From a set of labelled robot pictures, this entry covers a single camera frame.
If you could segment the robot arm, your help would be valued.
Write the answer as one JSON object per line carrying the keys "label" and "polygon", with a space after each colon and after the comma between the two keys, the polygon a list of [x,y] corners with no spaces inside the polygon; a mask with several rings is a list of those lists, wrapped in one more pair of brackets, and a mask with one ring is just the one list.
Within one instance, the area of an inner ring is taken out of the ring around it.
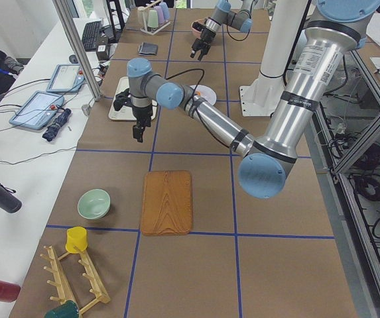
{"label": "robot arm", "polygon": [[199,52],[198,60],[201,61],[208,54],[217,32],[223,25],[246,34],[245,38],[237,39],[237,41],[245,40],[253,24],[252,11],[257,3],[258,1],[242,1],[241,8],[236,13],[231,10],[229,1],[218,1],[213,13],[205,18],[202,23],[196,21],[192,23],[192,28],[199,31],[200,34],[194,40],[190,57],[194,58]]}
{"label": "robot arm", "polygon": [[239,184],[249,195],[278,194],[297,160],[296,146],[319,106],[346,52],[365,44],[366,31],[379,1],[278,1],[273,13],[259,77],[243,90],[243,101],[269,108],[263,136],[254,137],[219,112],[194,88],[153,72],[151,63],[127,64],[129,94],[137,120],[133,136],[142,140],[154,105],[181,108],[212,136],[242,156]]}

